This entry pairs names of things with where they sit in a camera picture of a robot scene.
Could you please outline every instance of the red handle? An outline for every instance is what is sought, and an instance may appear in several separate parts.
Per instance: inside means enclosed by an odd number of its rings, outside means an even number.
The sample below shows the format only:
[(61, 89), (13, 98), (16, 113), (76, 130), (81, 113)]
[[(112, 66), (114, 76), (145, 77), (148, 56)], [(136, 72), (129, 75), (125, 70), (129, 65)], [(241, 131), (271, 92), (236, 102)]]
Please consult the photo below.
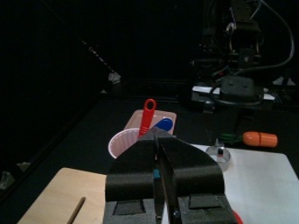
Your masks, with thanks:
[(154, 100), (146, 99), (144, 102), (144, 113), (137, 137), (140, 137), (149, 129), (149, 125), (152, 123), (154, 115), (154, 107), (156, 107)]

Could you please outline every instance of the clear plastic object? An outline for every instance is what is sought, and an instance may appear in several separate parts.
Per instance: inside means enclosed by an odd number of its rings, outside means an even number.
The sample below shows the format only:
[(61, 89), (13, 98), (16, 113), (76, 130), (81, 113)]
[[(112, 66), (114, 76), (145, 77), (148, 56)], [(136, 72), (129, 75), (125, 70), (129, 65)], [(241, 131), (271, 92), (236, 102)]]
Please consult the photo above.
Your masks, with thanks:
[(210, 156), (210, 158), (218, 163), (218, 167), (224, 172), (229, 167), (229, 151), (224, 148), (224, 144), (218, 143), (216, 139), (214, 145), (212, 145), (206, 150), (205, 153)]

